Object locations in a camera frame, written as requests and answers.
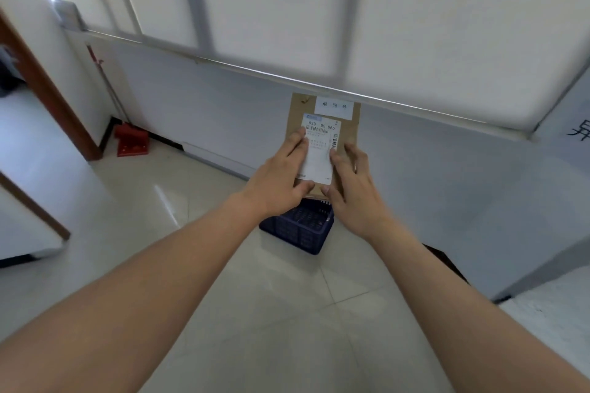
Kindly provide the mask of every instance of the person's left hand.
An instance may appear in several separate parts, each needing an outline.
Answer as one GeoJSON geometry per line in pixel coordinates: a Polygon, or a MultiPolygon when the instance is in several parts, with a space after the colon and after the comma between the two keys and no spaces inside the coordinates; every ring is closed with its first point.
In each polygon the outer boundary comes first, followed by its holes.
{"type": "Polygon", "coordinates": [[[285,140],[274,157],[266,160],[246,184],[242,194],[253,202],[264,218],[295,208],[315,186],[313,181],[302,181],[293,187],[308,146],[305,127],[301,127],[285,140]]]}

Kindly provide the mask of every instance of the barcode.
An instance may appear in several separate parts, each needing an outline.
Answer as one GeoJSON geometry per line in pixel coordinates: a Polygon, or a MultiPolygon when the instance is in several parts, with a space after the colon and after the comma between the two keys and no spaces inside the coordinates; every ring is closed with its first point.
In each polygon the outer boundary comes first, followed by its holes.
{"type": "Polygon", "coordinates": [[[328,133],[328,129],[314,127],[312,125],[306,125],[305,128],[311,132],[321,132],[321,133],[328,133]]]}

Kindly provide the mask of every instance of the finger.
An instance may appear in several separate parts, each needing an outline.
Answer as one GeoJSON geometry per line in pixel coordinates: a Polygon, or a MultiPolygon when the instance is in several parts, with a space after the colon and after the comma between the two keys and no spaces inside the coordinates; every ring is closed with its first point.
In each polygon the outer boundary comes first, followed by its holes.
{"type": "Polygon", "coordinates": [[[283,145],[278,149],[277,155],[287,157],[291,152],[293,152],[293,149],[297,147],[304,136],[305,127],[300,127],[295,130],[295,132],[288,136],[283,145]]]}
{"type": "Polygon", "coordinates": [[[303,160],[307,155],[307,149],[309,149],[309,140],[307,138],[302,139],[299,141],[299,144],[295,148],[291,155],[288,157],[289,160],[293,162],[295,168],[299,169],[303,164],[303,160]]]}
{"type": "Polygon", "coordinates": [[[339,214],[344,209],[344,199],[338,189],[326,185],[321,187],[321,192],[328,198],[336,214],[339,214]]]}
{"type": "Polygon", "coordinates": [[[310,193],[310,191],[313,189],[315,185],[315,182],[311,180],[302,181],[295,188],[293,188],[293,192],[295,193],[298,199],[302,199],[310,193]]]}
{"type": "Polygon", "coordinates": [[[369,156],[358,148],[354,143],[344,143],[344,148],[350,152],[355,159],[356,173],[368,175],[369,172],[369,156]]]}
{"type": "Polygon", "coordinates": [[[336,172],[338,173],[338,175],[340,175],[340,178],[342,179],[343,183],[350,177],[355,175],[350,163],[346,161],[344,158],[340,157],[333,149],[330,149],[330,161],[336,168],[336,172]]]}

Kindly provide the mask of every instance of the blue plastic basket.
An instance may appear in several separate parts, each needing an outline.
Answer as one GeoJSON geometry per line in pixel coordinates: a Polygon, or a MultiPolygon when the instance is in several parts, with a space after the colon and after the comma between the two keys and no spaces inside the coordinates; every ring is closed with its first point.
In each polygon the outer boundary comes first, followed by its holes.
{"type": "Polygon", "coordinates": [[[334,223],[332,205],[303,199],[299,206],[280,216],[263,220],[259,228],[312,255],[320,253],[334,223]]]}

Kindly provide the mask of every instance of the hand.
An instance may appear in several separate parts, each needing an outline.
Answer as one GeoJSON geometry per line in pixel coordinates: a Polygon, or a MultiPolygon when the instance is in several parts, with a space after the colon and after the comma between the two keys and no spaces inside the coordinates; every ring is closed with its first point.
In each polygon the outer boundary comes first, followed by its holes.
{"type": "Polygon", "coordinates": [[[330,161],[342,180],[344,197],[334,186],[324,186],[321,191],[330,200],[334,214],[344,226],[371,242],[383,225],[392,224],[395,220],[373,184],[367,154],[355,144],[346,143],[344,148],[356,165],[356,173],[348,161],[330,150],[330,161]]]}
{"type": "Polygon", "coordinates": [[[308,146],[305,127],[301,127],[285,140],[274,157],[266,160],[246,184],[242,194],[253,202],[263,219],[295,208],[315,186],[313,181],[302,181],[293,187],[308,146]]]}

